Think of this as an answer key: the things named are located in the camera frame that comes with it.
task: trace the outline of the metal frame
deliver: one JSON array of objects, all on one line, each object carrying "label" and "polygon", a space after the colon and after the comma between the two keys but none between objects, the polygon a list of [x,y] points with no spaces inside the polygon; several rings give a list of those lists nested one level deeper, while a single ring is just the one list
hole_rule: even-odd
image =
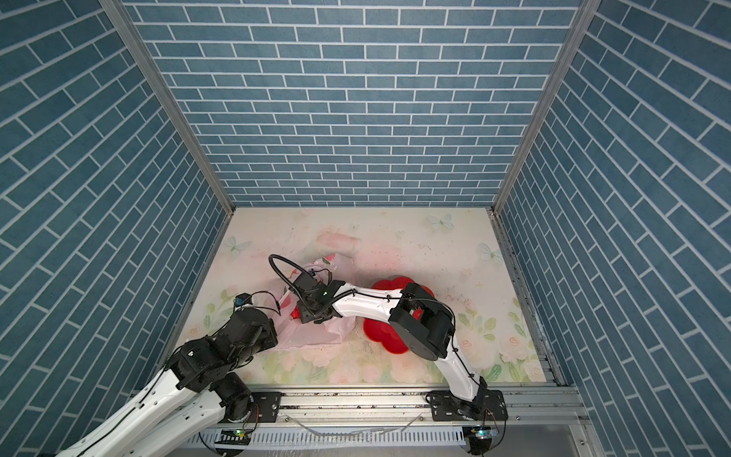
[{"label": "metal frame", "polygon": [[[584,425],[588,415],[575,387],[514,386],[499,390],[505,397],[507,424]],[[466,425],[474,420],[435,423],[424,395],[433,388],[280,388],[279,416],[260,427],[291,426],[289,418],[307,426]]]},{"label": "metal frame", "polygon": [[216,175],[216,171],[205,156],[203,147],[198,142],[198,138],[193,133],[193,129],[188,124],[188,120],[185,118],[183,111],[181,111],[178,103],[175,101],[175,96],[173,96],[170,87],[168,87],[165,79],[162,77],[162,73],[157,67],[157,64],[155,64],[155,60],[145,45],[140,32],[132,23],[132,18],[129,17],[126,8],[121,3],[121,0],[99,0],[99,3],[107,13],[119,37],[125,46],[127,46],[127,50],[132,54],[132,58],[137,62],[137,66],[145,76],[160,105],[170,118],[170,122],[173,123],[175,130],[180,134],[183,142],[188,147],[188,152],[198,164],[205,180],[211,186],[213,193],[216,194],[216,198],[219,199],[226,214],[231,216],[234,205],[226,189],[224,189],[219,177]]},{"label": "metal frame", "polygon": [[531,152],[533,143],[536,141],[538,131],[540,131],[543,121],[546,119],[548,110],[553,104],[553,100],[556,98],[558,90],[561,88],[561,83],[564,81],[566,74],[569,72],[569,66],[576,56],[576,51],[579,49],[581,40],[586,34],[586,30],[594,18],[596,9],[599,8],[599,3],[602,0],[584,0],[576,12],[574,20],[571,22],[569,33],[566,36],[566,42],[561,46],[561,51],[558,53],[556,62],[553,65],[553,71],[548,76],[548,81],[543,88],[541,97],[538,99],[536,108],[533,110],[533,115],[528,123],[523,137],[520,139],[518,149],[515,151],[515,156],[510,162],[510,166],[507,169],[507,174],[503,180],[502,186],[498,190],[498,194],[495,196],[495,202],[493,203],[493,211],[499,213],[505,203],[507,197],[510,194],[510,190],[515,185],[515,180],[518,179],[520,169],[523,168],[523,164],[528,158],[528,154]]},{"label": "metal frame", "polygon": [[526,317],[526,324],[528,325],[529,333],[533,338],[533,344],[535,344],[536,346],[536,352],[538,353],[539,357],[546,357],[548,365],[553,372],[556,384],[566,385],[566,375],[561,370],[561,366],[558,364],[556,354],[551,349],[548,335],[545,332],[543,324],[541,324],[540,318],[538,316],[538,310],[536,309],[535,303],[531,298],[528,286],[526,285],[524,276],[521,272],[520,266],[518,265],[518,259],[515,256],[515,250],[512,248],[510,239],[505,233],[502,221],[500,220],[500,217],[495,214],[494,211],[488,210],[488,215],[490,217],[490,221],[492,222],[493,231],[495,232],[495,237],[498,240],[498,245],[500,246],[500,252],[502,253],[505,267],[507,268],[507,272],[510,275],[512,286],[515,288],[515,295],[518,297],[520,309],[523,311],[523,316]]},{"label": "metal frame", "polygon": [[579,457],[603,457],[604,450],[599,443],[594,426],[590,423],[580,426],[570,426],[571,435],[576,444]]}]

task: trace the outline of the plastic bag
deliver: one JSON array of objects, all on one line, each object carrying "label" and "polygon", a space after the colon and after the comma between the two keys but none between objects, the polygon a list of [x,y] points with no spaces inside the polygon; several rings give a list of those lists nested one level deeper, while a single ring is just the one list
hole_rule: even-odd
[{"label": "plastic bag", "polygon": [[[328,269],[332,272],[333,278],[341,281],[357,284],[353,259],[339,254],[333,254],[314,262],[301,264],[307,271],[315,271],[315,276],[323,282],[327,282]],[[294,281],[300,271],[295,271],[289,279]],[[281,316],[274,314],[274,328],[276,329],[278,344],[272,351],[289,351],[300,349],[316,349],[342,343],[350,332],[355,328],[356,317],[334,317],[322,324],[307,322],[303,324],[298,318],[292,317],[296,310],[297,296],[290,291],[285,293],[279,301],[281,305]]]}]

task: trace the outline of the red plate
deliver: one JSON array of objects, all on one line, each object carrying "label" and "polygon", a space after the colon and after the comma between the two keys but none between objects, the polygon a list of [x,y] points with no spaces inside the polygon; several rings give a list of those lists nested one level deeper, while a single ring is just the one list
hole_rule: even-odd
[{"label": "red plate", "polygon": [[[398,278],[392,279],[390,281],[387,279],[382,279],[381,281],[376,282],[376,284],[373,284],[372,288],[378,290],[403,289],[410,282],[415,281],[405,276],[399,276]],[[431,290],[429,290],[428,287],[424,287],[424,290],[429,292],[432,297],[434,296],[434,294],[431,292]],[[420,315],[420,309],[414,311],[414,317],[418,319]],[[393,330],[393,327],[391,327],[386,322],[365,319],[363,320],[363,331],[365,332],[365,335],[368,337],[368,339],[381,343],[381,345],[391,354],[404,354],[405,352],[409,351],[409,348],[404,344],[403,341],[401,341],[401,337],[399,337],[395,330]]]}]

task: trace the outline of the brick wall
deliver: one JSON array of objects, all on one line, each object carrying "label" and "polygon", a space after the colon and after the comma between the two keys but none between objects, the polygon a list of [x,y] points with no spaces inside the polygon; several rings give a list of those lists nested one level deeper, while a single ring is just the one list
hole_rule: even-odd
[{"label": "brick wall", "polygon": [[125,1],[237,205],[490,205],[579,0]]},{"label": "brick wall", "polygon": [[504,211],[609,455],[729,456],[731,4],[603,0]]},{"label": "brick wall", "polygon": [[96,0],[0,1],[0,455],[146,382],[223,218]]}]

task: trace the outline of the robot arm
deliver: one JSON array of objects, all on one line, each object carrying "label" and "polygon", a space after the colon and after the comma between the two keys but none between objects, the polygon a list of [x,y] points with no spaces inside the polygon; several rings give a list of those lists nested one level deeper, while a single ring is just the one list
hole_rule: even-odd
[{"label": "robot arm", "polygon": [[484,397],[487,384],[461,356],[454,338],[455,315],[449,306],[435,300],[415,283],[403,289],[375,290],[332,279],[324,284],[306,273],[292,282],[277,268],[274,260],[304,270],[284,257],[269,256],[272,269],[298,297],[302,322],[320,323],[333,317],[360,316],[391,324],[412,352],[436,364],[452,394],[463,401],[460,405],[463,415],[482,418],[485,410],[480,399]]},{"label": "robot arm", "polygon": [[[307,273],[292,282],[274,260],[305,270],[270,256],[274,271],[298,297],[302,322],[348,316],[388,322],[411,351],[437,365],[455,397],[457,413],[484,419],[487,383],[461,356],[449,306],[415,283],[399,290],[374,290],[337,280],[323,284]],[[139,394],[58,457],[164,456],[221,420],[246,420],[253,413],[251,391],[231,371],[275,347],[277,338],[272,320],[251,307],[250,294],[239,295],[235,305],[238,309],[223,327],[180,346]]]}]

